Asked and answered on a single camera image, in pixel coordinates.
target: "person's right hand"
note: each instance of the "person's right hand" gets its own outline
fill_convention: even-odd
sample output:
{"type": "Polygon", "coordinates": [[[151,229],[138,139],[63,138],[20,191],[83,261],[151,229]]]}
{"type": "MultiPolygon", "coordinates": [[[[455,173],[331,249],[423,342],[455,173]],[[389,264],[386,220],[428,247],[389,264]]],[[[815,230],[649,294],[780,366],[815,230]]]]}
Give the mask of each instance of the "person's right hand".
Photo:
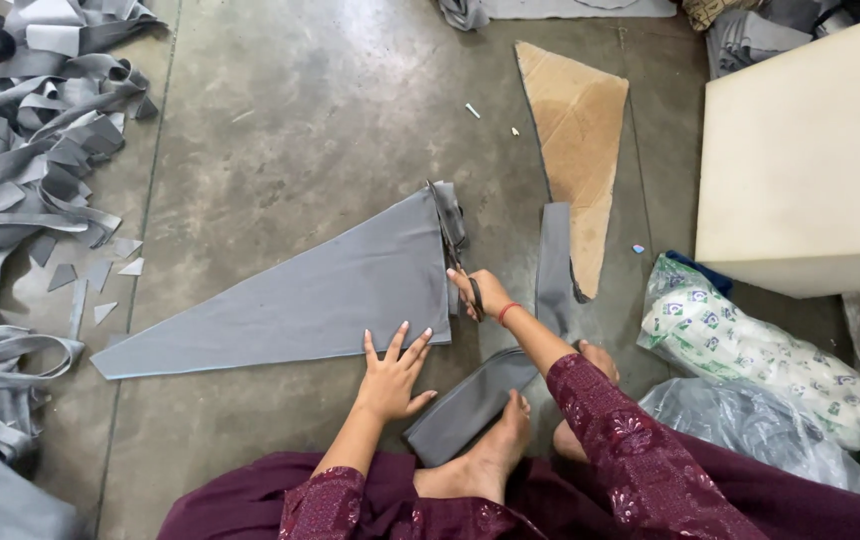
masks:
{"type": "Polygon", "coordinates": [[[500,284],[500,279],[497,279],[494,274],[487,270],[477,270],[468,276],[463,269],[447,268],[446,276],[457,286],[457,289],[460,289],[460,300],[466,304],[466,314],[478,323],[482,321],[477,320],[476,310],[473,309],[473,287],[471,287],[469,278],[476,280],[477,287],[480,288],[480,300],[484,305],[484,314],[496,319],[500,315],[500,311],[513,302],[503,285],[500,284]]]}

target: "person's left hand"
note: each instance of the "person's left hand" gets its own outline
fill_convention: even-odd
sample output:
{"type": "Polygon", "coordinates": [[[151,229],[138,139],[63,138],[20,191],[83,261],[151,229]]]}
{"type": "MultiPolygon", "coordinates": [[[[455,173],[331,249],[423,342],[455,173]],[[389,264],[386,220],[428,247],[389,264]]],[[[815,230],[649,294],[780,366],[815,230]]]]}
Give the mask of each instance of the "person's left hand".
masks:
{"type": "Polygon", "coordinates": [[[417,375],[421,374],[424,360],[430,352],[427,342],[433,336],[433,330],[427,328],[400,356],[400,347],[403,346],[403,338],[409,328],[409,323],[400,325],[382,360],[376,355],[370,331],[364,332],[366,375],[360,383],[353,409],[372,414],[383,424],[410,416],[437,395],[435,390],[428,390],[410,399],[414,381],[417,380],[417,375]]]}

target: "cardboard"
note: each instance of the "cardboard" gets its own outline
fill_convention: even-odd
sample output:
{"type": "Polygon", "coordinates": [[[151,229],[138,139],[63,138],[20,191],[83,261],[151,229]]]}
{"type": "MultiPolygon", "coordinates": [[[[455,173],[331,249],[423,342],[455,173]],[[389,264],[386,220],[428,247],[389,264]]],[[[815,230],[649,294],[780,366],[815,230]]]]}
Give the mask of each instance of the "cardboard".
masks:
{"type": "Polygon", "coordinates": [[[574,277],[593,298],[604,263],[630,84],[522,41],[516,43],[516,60],[553,200],[570,203],[574,277]]]}

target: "red bracelet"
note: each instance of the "red bracelet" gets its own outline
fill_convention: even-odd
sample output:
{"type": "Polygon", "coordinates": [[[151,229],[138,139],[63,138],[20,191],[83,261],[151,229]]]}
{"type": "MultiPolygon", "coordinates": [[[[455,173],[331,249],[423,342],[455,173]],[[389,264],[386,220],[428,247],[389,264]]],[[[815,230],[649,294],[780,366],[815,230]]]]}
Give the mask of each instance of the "red bracelet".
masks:
{"type": "Polygon", "coordinates": [[[499,323],[500,326],[503,326],[503,316],[507,313],[507,310],[509,310],[513,306],[517,306],[518,308],[523,308],[523,305],[520,305],[519,303],[517,303],[515,301],[511,301],[510,303],[504,305],[503,309],[500,309],[500,316],[496,318],[496,322],[499,323]]]}

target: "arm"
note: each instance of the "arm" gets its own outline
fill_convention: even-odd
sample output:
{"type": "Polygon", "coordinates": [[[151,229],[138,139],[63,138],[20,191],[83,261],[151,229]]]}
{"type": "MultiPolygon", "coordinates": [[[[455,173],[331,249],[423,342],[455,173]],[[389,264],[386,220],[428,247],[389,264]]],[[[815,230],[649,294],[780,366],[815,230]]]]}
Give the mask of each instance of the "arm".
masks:
{"type": "MultiPolygon", "coordinates": [[[[465,274],[447,275],[464,301],[472,298],[465,274]]],[[[484,312],[497,318],[510,297],[490,272],[482,270],[472,278],[481,290],[484,312]]],[[[522,307],[506,310],[502,322],[546,379],[624,529],[641,536],[765,538],[727,502],[670,429],[598,369],[604,350],[587,348],[591,358],[584,358],[522,307]]]]}
{"type": "Polygon", "coordinates": [[[430,352],[432,330],[427,328],[400,356],[408,328],[406,322],[400,325],[383,360],[376,355],[370,331],[364,333],[366,375],[357,399],[310,479],[284,496],[281,540],[350,537],[383,427],[417,412],[437,395],[428,391],[410,398],[430,352]]]}

